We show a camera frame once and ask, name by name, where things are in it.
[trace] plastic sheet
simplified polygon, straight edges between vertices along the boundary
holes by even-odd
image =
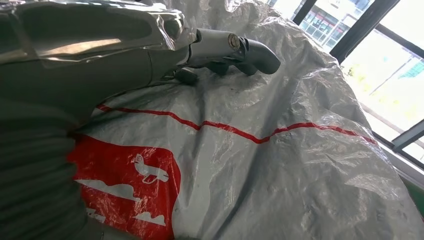
[[[0,4],[0,25],[0,63],[42,59],[47,67],[134,48],[177,50],[196,39],[181,11],[134,1],[11,1]]]
[[[166,1],[197,27],[261,41],[273,75],[138,89],[80,129],[91,217],[143,239],[420,240],[424,224],[336,60],[266,4]]]

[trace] shiny plastic wrap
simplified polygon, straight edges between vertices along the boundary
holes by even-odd
[[[0,26],[0,64],[41,59],[56,67],[134,48],[177,50],[196,39],[181,11],[120,0],[0,2]]]
[[[258,40],[273,75],[137,89],[75,136],[88,214],[143,239],[421,240],[424,224],[337,61],[256,1],[166,1]]]

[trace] black window frame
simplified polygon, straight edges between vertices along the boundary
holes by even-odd
[[[299,6],[295,12],[293,22],[300,25],[307,14],[314,7],[317,0],[305,0],[302,1],[302,5]],[[338,43],[332,48],[330,54],[337,59],[339,64],[348,57],[348,55],[358,46],[358,44],[372,31],[377,30],[388,38],[392,39],[396,43],[400,44],[405,49],[414,53],[415,55],[424,59],[424,49],[418,47],[412,42],[406,40],[395,32],[391,31],[384,25],[380,24],[383,17],[398,4],[400,0],[375,0],[362,14],[362,16],[355,22],[355,24],[343,35]],[[410,162],[415,164],[424,170],[424,163],[406,153],[403,148],[409,144],[414,143],[419,138],[424,136],[424,119],[412,126],[410,129],[403,133],[400,133],[393,140],[388,140],[376,132],[372,131],[372,134],[376,139],[383,143],[386,147],[391,149],[393,152],[400,154]]]

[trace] red stripe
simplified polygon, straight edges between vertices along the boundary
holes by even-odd
[[[360,137],[360,138],[364,139],[365,141],[367,141],[369,143],[377,144],[377,142],[374,139],[367,137],[367,136],[361,136],[354,131],[345,130],[345,129],[340,128],[338,126],[318,125],[318,124],[315,124],[313,122],[300,122],[300,123],[292,124],[288,127],[277,128],[277,129],[274,130],[274,132],[271,135],[266,136],[264,138],[257,138],[252,134],[249,134],[249,133],[242,131],[240,129],[237,129],[233,126],[230,126],[230,125],[227,125],[227,124],[224,124],[224,123],[220,123],[220,122],[203,121],[200,125],[197,125],[196,123],[194,123],[192,121],[182,119],[181,117],[177,116],[175,113],[170,112],[170,111],[138,110],[138,109],[125,108],[125,107],[111,108],[111,107],[106,106],[104,104],[98,105],[97,108],[104,111],[104,112],[110,112],[110,111],[115,110],[115,111],[120,111],[120,112],[125,112],[125,113],[143,113],[143,114],[169,116],[169,117],[177,120],[181,124],[189,126],[189,127],[193,128],[197,131],[199,131],[203,126],[211,126],[211,127],[215,127],[215,128],[218,128],[218,129],[225,130],[225,131],[233,133],[233,134],[237,134],[237,135],[239,135],[243,138],[251,140],[252,142],[254,142],[256,144],[266,143],[271,139],[272,136],[274,136],[276,134],[279,134],[279,133],[282,133],[282,132],[288,132],[290,130],[298,129],[298,128],[316,128],[316,129],[319,129],[319,130],[333,130],[333,131],[339,132],[341,134]]]

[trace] bird illustration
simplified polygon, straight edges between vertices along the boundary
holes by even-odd
[[[165,170],[159,167],[146,165],[143,156],[139,153],[135,156],[134,166],[135,170],[144,176],[142,182],[145,184],[152,184],[156,180],[161,180],[162,182],[168,181],[169,176]],[[149,176],[154,176],[153,180],[148,181]]]

